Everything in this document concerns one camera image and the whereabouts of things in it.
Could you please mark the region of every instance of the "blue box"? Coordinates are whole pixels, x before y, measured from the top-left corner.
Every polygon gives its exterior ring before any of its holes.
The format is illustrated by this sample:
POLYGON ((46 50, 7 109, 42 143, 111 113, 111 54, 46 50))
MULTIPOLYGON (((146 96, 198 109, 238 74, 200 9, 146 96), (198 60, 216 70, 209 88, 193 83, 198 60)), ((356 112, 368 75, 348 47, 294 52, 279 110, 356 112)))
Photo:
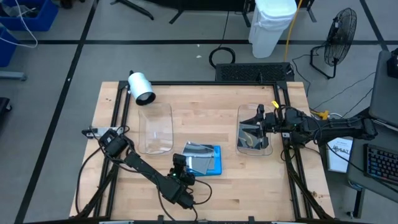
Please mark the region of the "blue box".
POLYGON ((221 146, 213 146, 213 149, 214 149, 214 169, 208 169, 206 171, 206 174, 202 174, 191 169, 188 169, 188 172, 195 174, 195 177, 204 177, 208 175, 221 175, 223 173, 223 166, 221 165, 221 146))
MULTIPOLYGON (((18 44, 18 40, 9 34, 4 27, 0 27, 0 37, 4 40, 18 44)), ((0 67, 8 66, 16 48, 16 45, 0 40, 0 67)))
MULTIPOLYGON (((15 0, 3 0, 7 6, 16 6, 15 0)), ((58 14, 58 7, 51 0, 18 0, 19 5, 39 5, 40 12, 35 18, 24 18, 30 31, 48 31, 58 14)), ((9 30, 26 30, 20 17, 0 17, 0 23, 9 30)))

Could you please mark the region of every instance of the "computer monitor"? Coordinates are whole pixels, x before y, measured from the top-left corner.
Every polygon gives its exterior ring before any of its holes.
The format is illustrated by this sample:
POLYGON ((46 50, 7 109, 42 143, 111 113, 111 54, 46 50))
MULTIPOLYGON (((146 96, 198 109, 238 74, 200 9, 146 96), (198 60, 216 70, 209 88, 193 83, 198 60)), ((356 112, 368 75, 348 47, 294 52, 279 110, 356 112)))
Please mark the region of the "computer monitor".
POLYGON ((386 50, 379 53, 369 115, 398 127, 398 78, 392 78, 387 73, 387 61, 391 56, 386 50))

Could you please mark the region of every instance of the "keyboard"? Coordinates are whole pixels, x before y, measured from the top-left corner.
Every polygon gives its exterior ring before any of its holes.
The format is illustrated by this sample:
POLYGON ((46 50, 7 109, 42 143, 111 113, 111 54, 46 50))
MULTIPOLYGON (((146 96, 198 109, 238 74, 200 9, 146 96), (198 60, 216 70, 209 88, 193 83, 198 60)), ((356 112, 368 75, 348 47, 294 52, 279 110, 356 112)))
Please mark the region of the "keyboard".
POLYGON ((365 175, 398 185, 398 152, 371 144, 364 149, 365 175))

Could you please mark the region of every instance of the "trash can lid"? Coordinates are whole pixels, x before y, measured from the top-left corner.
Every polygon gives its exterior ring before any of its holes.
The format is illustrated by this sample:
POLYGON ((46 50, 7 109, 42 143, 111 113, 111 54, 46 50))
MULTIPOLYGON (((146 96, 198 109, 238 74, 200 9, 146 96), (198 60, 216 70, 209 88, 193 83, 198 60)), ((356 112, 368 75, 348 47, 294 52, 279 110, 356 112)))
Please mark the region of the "trash can lid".
POLYGON ((292 17, 297 10, 294 0, 256 0, 256 7, 270 19, 292 17))

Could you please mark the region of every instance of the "fan grille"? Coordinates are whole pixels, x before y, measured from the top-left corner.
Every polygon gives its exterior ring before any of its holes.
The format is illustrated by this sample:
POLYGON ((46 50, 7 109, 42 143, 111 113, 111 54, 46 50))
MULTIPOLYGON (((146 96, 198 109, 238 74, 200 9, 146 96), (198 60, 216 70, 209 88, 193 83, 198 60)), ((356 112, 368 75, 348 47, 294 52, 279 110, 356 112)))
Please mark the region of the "fan grille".
POLYGON ((356 30, 356 13, 350 8, 341 10, 333 19, 325 43, 325 62, 338 65, 346 57, 356 30))

